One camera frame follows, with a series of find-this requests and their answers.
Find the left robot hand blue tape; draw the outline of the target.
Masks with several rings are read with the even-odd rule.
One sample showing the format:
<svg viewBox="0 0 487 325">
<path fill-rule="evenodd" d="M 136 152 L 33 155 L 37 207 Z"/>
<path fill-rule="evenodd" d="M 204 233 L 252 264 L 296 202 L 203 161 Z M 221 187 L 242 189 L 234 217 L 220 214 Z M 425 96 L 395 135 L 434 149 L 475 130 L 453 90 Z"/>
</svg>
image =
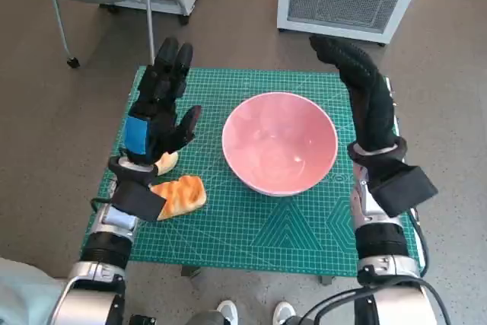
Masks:
<svg viewBox="0 0 487 325">
<path fill-rule="evenodd" d="M 194 139 L 202 107 L 195 105 L 177 119 L 176 105 L 186 90 L 192 58 L 192 44 L 180 45 L 177 38 L 168 37 L 154 63 L 146 67 L 126 119 L 124 144 L 133 164 L 154 164 Z"/>
</svg>

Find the right robot hand black glove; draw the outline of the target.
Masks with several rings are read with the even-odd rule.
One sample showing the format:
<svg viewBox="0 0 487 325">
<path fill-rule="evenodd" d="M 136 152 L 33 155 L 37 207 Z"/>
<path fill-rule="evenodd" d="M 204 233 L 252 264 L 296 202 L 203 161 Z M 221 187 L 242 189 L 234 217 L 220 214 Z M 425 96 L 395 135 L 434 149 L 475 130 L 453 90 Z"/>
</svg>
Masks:
<svg viewBox="0 0 487 325">
<path fill-rule="evenodd" d="M 310 45 L 321 62 L 339 71 L 349 93 L 358 145 L 368 152 L 393 147 L 393 98 L 373 59 L 356 45 L 335 38 L 313 35 Z"/>
</svg>

